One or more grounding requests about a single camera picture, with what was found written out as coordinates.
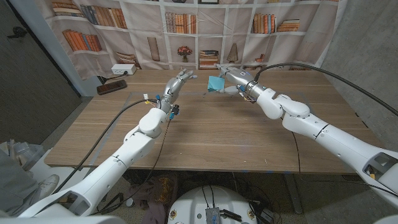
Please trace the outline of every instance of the black cable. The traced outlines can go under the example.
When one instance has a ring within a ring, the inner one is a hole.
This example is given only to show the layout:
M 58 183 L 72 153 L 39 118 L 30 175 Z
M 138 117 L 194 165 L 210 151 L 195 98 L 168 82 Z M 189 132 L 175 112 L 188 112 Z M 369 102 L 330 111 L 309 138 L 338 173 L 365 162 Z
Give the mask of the black cable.
M 126 76 L 126 75 L 127 75 L 127 71 L 124 71 L 122 75 L 118 75 L 116 77 L 111 77 L 111 78 L 105 78 L 105 80 L 108 81 L 108 80 L 112 80 L 112 79 L 115 79 L 115 78 L 120 78 L 120 77 L 123 77 L 123 76 Z
M 205 198 L 205 201 L 206 201 L 206 204 L 207 204 L 207 208 L 210 208 L 209 203 L 207 203 L 205 191 L 203 190 L 203 185 L 201 186 L 201 191 L 203 192 L 203 196 L 204 196 L 204 198 Z
M 108 124 L 108 127 L 105 128 L 105 130 L 102 132 L 102 134 L 99 136 L 99 138 L 97 139 L 97 141 L 94 143 L 94 146 L 87 152 L 87 155 L 80 161 L 80 163 L 75 167 L 75 169 L 69 174 L 69 176 L 59 185 L 59 187 L 57 189 L 54 190 L 54 192 L 52 194 L 55 194 L 57 192 L 59 192 L 61 190 L 61 188 L 70 180 L 70 178 L 77 172 L 78 169 L 80 169 L 83 165 L 83 163 L 87 160 L 87 158 L 90 156 L 90 154 L 94 151 L 95 147 L 98 145 L 98 143 L 101 141 L 102 137 L 105 135 L 105 133 L 108 131 L 108 129 L 112 126 L 112 124 L 117 120 L 117 118 L 123 113 L 125 112 L 127 109 L 129 109 L 130 107 L 138 104 L 138 103 L 142 103 L 145 101 L 151 101 L 153 103 L 156 103 L 157 100 L 153 100 L 153 99 L 148 99 L 148 100 L 139 100 L 137 102 L 134 102 L 130 105 L 128 105 L 127 107 L 123 108 L 114 118 L 113 120 Z
M 144 183 L 146 183 L 146 182 L 148 181 L 148 179 L 149 179 L 151 173 L 154 171 L 155 166 L 156 166 L 156 164 L 157 164 L 157 161 L 159 161 L 160 154 L 162 153 L 162 149 L 163 149 L 163 145 L 164 145 L 164 140 L 166 139 L 166 134 L 167 134 L 167 130 L 169 129 L 170 122 L 171 122 L 171 120 L 169 120 L 169 122 L 167 123 L 167 127 L 166 127 L 166 130 L 165 130 L 165 133 L 164 133 L 164 137 L 163 137 L 163 142 L 162 142 L 162 145 L 161 145 L 161 147 L 160 147 L 159 154 L 157 155 L 157 159 L 156 159 L 156 161 L 155 161 L 155 164 L 154 164 L 154 166 L 152 167 L 152 169 L 150 170 L 150 172 L 149 172 L 147 178 L 145 178 L 144 182 L 139 186 L 139 188 L 138 188 L 130 197 L 124 199 L 123 201 L 117 203 L 116 205 L 113 205 L 113 206 L 111 206 L 111 207 L 109 207 L 109 208 L 103 208 L 101 211 L 92 213 L 91 215 L 96 215 L 96 214 L 99 214 L 99 213 L 102 214 L 102 215 L 104 215 L 104 214 L 107 214 L 107 213 L 109 213 L 109 212 L 112 212 L 112 211 L 113 211 L 113 210 L 112 210 L 113 208 L 119 207 L 119 206 L 120 206 L 121 204 L 123 204 L 125 201 L 129 200 L 129 198 L 131 198 L 132 196 L 134 196 L 138 191 L 140 191 L 140 189 L 142 188 L 142 186 L 144 185 Z
M 342 81 L 343 83 L 357 89 L 358 91 L 360 91 L 361 93 L 365 94 L 366 96 L 370 97 L 372 100 L 378 102 L 380 105 L 382 105 L 383 107 L 385 107 L 387 110 L 391 111 L 392 113 L 394 113 L 396 116 L 398 116 L 398 111 L 395 110 L 392 106 L 388 105 L 387 103 L 385 103 L 384 101 L 380 100 L 379 98 L 375 97 L 373 94 L 371 94 L 370 92 L 362 89 L 361 87 L 355 85 L 354 83 L 351 83 L 350 81 L 346 80 L 345 78 L 342 78 L 334 73 L 328 72 L 326 70 L 320 69 L 320 68 L 316 68 L 314 66 L 311 65 L 305 65 L 305 64 L 301 64 L 301 63 L 280 63 L 280 64 L 276 64 L 276 65 L 270 65 L 267 66 L 265 68 L 262 68 L 259 72 L 257 72 L 256 77 L 254 78 L 254 81 L 258 81 L 261 72 L 270 69 L 270 68 L 274 68 L 274 67 L 279 67 L 279 66 L 285 66 L 285 65 L 293 65 L 293 66 L 300 66 L 300 67 L 304 67 L 304 68 L 311 68 L 312 70 L 318 71 L 318 72 L 322 72 L 326 75 L 329 75 L 333 78 L 336 78 L 340 81 Z
M 379 190 L 382 190 L 382 191 L 384 191 L 384 192 L 387 192 L 387 193 L 389 193 L 389 194 L 391 194 L 391 195 L 393 195 L 393 196 L 395 196 L 395 197 L 398 197 L 398 194 L 396 194 L 396 193 L 394 193 L 394 192 L 391 192 L 391 191 L 389 191 L 389 190 L 386 190 L 386 189 L 383 189 L 383 188 L 381 188 L 381 187 L 378 187 L 378 186 L 375 186 L 375 185 L 372 185 L 372 184 L 368 184 L 368 183 L 360 183 L 360 182 L 352 182 L 352 181 L 339 181 L 339 180 L 304 180 L 303 177 L 302 177 L 302 175 L 301 175 L 301 165 L 300 165 L 299 146 L 298 146 L 298 144 L 297 144 L 296 136 L 295 136 L 295 134 L 294 134 L 293 131 L 292 131 L 292 134 L 293 134 L 294 141 L 295 141 L 295 143 L 296 143 L 297 158 L 298 158 L 298 175 L 300 176 L 300 180 L 302 180 L 302 181 L 304 181 L 304 182 L 334 182 L 334 183 L 347 183 L 347 184 L 360 184 L 360 185 L 366 185 L 366 186 L 373 187 L 373 188 L 375 188 L 375 189 L 379 189 Z
M 216 207 L 215 203 L 214 203 L 214 192 L 213 192 L 213 188 L 211 187 L 211 185 L 209 184 L 210 189 L 211 189 L 211 196 L 213 197 L 213 208 Z

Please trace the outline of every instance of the gray wall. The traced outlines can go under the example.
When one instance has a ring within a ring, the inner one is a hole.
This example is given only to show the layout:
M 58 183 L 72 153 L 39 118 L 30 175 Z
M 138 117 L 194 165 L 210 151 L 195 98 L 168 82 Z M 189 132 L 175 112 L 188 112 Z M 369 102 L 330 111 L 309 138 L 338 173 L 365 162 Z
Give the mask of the gray wall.
M 348 1 L 321 66 L 395 109 L 398 109 L 397 12 L 396 0 Z M 350 86 L 328 78 L 385 147 L 398 151 L 398 117 Z
M 101 85 L 101 82 L 96 76 L 84 81 L 80 78 L 68 55 L 62 48 L 61 43 L 55 37 L 51 28 L 44 20 L 42 14 L 35 4 L 35 1 L 10 0 L 10 2 L 15 9 L 17 9 L 18 13 L 22 16 L 30 29 L 35 33 L 43 46 L 47 49 L 62 71 L 69 78 L 73 86 L 79 91 L 80 95 L 97 95 L 96 87 Z

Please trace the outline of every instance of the printed bookshelf curtain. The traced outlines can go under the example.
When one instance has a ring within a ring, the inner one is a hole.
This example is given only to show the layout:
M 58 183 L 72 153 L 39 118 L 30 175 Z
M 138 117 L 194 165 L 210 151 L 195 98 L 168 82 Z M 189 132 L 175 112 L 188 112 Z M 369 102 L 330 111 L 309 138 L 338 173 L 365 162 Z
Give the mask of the printed bookshelf curtain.
M 109 77 L 116 63 L 138 69 L 319 67 L 346 1 L 35 0 L 82 79 Z

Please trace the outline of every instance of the white power strip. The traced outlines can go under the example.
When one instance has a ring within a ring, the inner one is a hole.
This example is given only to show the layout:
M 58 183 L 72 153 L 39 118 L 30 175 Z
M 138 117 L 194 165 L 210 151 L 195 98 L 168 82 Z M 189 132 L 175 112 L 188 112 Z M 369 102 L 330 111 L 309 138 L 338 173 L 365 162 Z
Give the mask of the white power strip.
M 136 70 L 136 65 L 133 64 L 116 64 L 112 67 L 112 72 L 115 75 L 123 75 L 124 72 L 127 72 L 128 75 L 132 75 Z

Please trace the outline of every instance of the white robotic arm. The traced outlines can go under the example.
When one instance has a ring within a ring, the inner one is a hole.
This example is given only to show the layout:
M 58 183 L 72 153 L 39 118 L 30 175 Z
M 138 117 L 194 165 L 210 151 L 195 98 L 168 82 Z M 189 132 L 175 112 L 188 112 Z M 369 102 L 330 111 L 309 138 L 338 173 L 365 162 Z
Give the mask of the white robotic arm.
M 255 82 L 253 76 L 244 70 L 219 64 L 216 66 L 221 70 L 220 77 L 225 76 L 239 90 L 256 99 L 268 118 L 279 119 L 285 113 L 282 124 L 286 129 L 315 140 L 347 163 L 366 183 L 379 187 L 373 189 L 398 208 L 398 152 L 357 139 L 317 118 L 310 113 L 307 105 L 293 101 L 286 95 L 274 98 L 274 90 Z
M 81 182 L 68 189 L 48 196 L 29 207 L 19 218 L 30 217 L 74 217 L 87 216 L 94 212 L 100 200 L 136 161 L 146 156 L 153 148 L 166 122 L 183 84 L 191 78 L 193 71 L 182 70 L 176 78 L 170 79 L 162 99 L 152 108 L 133 130 L 126 134 L 123 145 Z M 75 201 L 66 209 L 58 202 L 61 198 L 73 196 Z

